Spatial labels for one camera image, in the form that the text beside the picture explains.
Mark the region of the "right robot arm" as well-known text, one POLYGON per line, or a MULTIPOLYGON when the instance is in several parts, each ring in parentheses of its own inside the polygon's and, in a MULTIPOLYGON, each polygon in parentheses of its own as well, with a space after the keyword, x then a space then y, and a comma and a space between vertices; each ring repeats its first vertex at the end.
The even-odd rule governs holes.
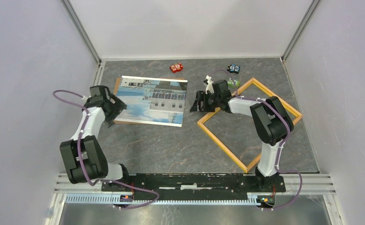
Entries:
POLYGON ((215 112, 216 108, 233 114, 250 116, 262 141, 261 157, 255 169, 254 182, 260 191, 278 184, 279 160, 284 144, 294 129, 293 121, 276 96, 266 99, 232 94, 226 80, 204 80, 205 91, 197 91, 190 112, 215 112))

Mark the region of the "wooden picture frame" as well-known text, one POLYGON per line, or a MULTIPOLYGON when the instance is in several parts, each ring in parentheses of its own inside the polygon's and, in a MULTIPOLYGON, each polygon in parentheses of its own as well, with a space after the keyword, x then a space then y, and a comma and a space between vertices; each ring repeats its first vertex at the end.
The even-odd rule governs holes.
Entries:
MULTIPOLYGON (((241 84, 239 88, 237 89, 237 93, 241 94, 243 91, 245 91, 250 86, 255 86, 257 89, 259 89, 261 92, 266 94, 267 96, 276 96, 280 99, 283 107, 287 110, 288 113, 294 116, 292 119, 292 122, 294 125, 296 125, 302 118, 303 114, 293 107, 291 104, 289 104, 286 100, 278 96, 276 93, 274 93, 272 90, 270 90, 268 87, 266 87, 264 84, 262 84, 259 80, 256 78, 251 78, 244 84, 241 84)), ((197 121, 197 125, 204 131, 204 133, 209 136, 214 143, 217 144, 218 147, 220 147, 223 152, 244 172, 248 173, 251 171, 257 163, 260 161, 261 153, 258 153, 257 156, 253 157, 251 162, 246 163, 240 156, 236 154, 236 151, 233 150, 230 146, 226 145, 217 135, 215 135, 210 128, 207 127, 207 122, 215 116, 217 113, 221 112, 220 108, 216 108, 215 112, 209 112, 202 118, 200 118, 197 121)))

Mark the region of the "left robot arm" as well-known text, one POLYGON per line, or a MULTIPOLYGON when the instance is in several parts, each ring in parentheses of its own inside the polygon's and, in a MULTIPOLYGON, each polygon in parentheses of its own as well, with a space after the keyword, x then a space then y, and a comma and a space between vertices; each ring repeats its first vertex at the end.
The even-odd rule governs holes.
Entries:
POLYGON ((98 182, 108 183, 120 191, 127 190, 131 178, 123 164, 110 164, 97 140, 102 125, 111 127, 115 118, 127 108, 107 86, 90 87, 90 95, 84 105, 72 103, 81 108, 82 119, 73 136, 60 144, 61 157, 68 180, 72 184, 98 182))

